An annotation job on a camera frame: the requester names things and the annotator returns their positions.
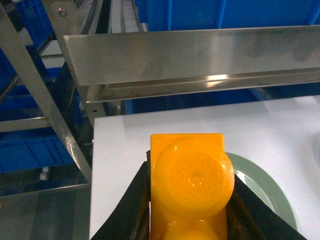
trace metal frame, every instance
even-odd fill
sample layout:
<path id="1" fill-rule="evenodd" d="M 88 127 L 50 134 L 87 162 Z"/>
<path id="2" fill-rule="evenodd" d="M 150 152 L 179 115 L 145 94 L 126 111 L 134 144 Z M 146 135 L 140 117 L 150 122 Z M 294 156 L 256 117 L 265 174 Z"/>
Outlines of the metal frame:
<path id="1" fill-rule="evenodd" d="M 64 59 L 69 67 L 72 78 L 75 79 L 74 71 L 70 63 L 69 55 L 67 54 L 66 44 L 63 40 L 64 35 L 72 34 L 73 31 L 73 19 L 77 11 L 77 5 L 73 0 L 42 0 L 46 14 L 53 27 L 56 39 L 61 48 Z M 88 87 L 78 85 L 78 82 L 74 81 L 75 86 L 79 92 L 81 99 L 85 100 L 88 92 Z M 87 116 L 90 119 L 92 127 L 94 126 L 94 119 L 98 117 L 105 117 L 105 108 L 102 103 L 88 104 L 83 101 L 84 108 Z"/>
<path id="2" fill-rule="evenodd" d="M 52 95 L 47 89 L 46 81 L 48 80 L 48 73 L 41 72 L 40 74 L 39 71 L 41 71 L 41 68 L 37 68 L 34 63 L 35 59 L 40 58 L 39 53 L 37 51 L 31 51 L 30 54 L 27 51 L 25 44 L 20 38 L 22 31 L 18 33 L 15 30 L 3 6 L 0 5 L 0 48 L 11 62 L 28 91 L 33 96 L 50 126 L 54 129 L 62 143 L 65 145 L 75 164 L 80 169 L 86 180 L 90 183 L 92 178 L 91 167 L 75 140 L 71 129 L 68 127 L 64 117 L 57 107 Z"/>

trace orange plastic part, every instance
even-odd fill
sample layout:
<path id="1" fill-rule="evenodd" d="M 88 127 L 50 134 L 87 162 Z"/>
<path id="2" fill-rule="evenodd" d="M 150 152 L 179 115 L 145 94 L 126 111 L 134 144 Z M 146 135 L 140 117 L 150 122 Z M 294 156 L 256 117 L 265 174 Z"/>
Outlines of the orange plastic part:
<path id="1" fill-rule="evenodd" d="M 220 133 L 151 136 L 151 240 L 227 240 L 232 163 Z"/>

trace blue bin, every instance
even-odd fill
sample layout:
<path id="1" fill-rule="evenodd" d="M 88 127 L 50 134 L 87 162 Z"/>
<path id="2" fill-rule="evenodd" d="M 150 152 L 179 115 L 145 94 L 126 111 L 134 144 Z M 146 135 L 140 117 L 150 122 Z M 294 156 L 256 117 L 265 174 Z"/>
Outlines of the blue bin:
<path id="1" fill-rule="evenodd" d="M 149 31 L 319 24 L 319 0 L 139 0 Z"/>
<path id="2" fill-rule="evenodd" d="M 0 173 L 73 163 L 52 128 L 0 133 Z"/>
<path id="3" fill-rule="evenodd" d="M 0 49 L 0 91 L 15 74 L 15 69 Z"/>
<path id="4" fill-rule="evenodd" d="M 41 0 L 14 2 L 21 20 L 28 30 L 36 48 L 40 47 L 53 33 L 53 29 Z"/>

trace yellow cap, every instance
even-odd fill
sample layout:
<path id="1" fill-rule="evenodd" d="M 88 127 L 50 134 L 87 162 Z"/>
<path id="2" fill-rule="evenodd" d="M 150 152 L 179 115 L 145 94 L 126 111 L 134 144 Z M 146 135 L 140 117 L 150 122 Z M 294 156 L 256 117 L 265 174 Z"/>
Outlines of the yellow cap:
<path id="1" fill-rule="evenodd" d="M 203 226 L 207 226 L 207 222 L 226 206 L 234 181 L 234 170 L 224 152 L 222 134 L 152 135 L 151 239 L 153 228 L 157 227 L 153 222 L 161 222 L 161 226 L 166 226 L 164 222 L 167 222 L 168 228 L 164 231 L 173 236 L 172 229 L 188 223 L 189 227 L 182 227 L 185 229 L 182 232 L 186 232 L 194 221 L 197 221 L 198 231 L 190 232 L 188 238 L 181 232 L 177 236 L 182 238 L 171 239 L 191 240 L 193 234 L 196 234 L 194 239 L 206 240 L 206 236 L 215 239 L 208 231 L 211 228 Z M 153 204 L 157 215 L 161 215 L 158 220 L 153 215 Z M 159 239 L 169 239 L 167 237 L 164 235 Z"/>

